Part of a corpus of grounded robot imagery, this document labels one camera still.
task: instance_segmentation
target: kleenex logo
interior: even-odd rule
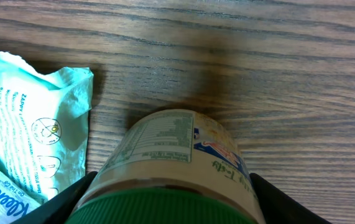
[[[28,203],[24,204],[23,202],[19,202],[16,199],[6,195],[5,193],[2,193],[1,189],[0,189],[0,204],[9,209],[6,213],[8,216],[13,215],[15,217],[20,214],[22,217],[26,215],[29,206]]]

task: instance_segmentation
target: nutrition facts label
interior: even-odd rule
[[[118,145],[105,169],[149,159],[191,162],[193,114],[165,111],[139,121]]]

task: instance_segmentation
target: wooden table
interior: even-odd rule
[[[355,0],[0,1],[0,50],[93,70],[88,171],[140,118],[186,108],[251,172],[355,223]]]

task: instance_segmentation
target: green screw cap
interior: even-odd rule
[[[123,190],[95,198],[66,222],[77,223],[255,224],[217,200],[162,188]]]

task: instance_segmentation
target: printed icon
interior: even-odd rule
[[[48,197],[48,199],[52,199],[54,198],[56,195],[58,195],[58,189],[57,188],[48,188],[45,190],[46,191],[46,195]]]
[[[60,168],[61,160],[54,156],[38,156],[40,170],[46,178],[53,177]]]
[[[51,145],[58,142],[61,138],[61,126],[55,119],[37,119],[32,124],[31,130],[36,141],[42,144]]]

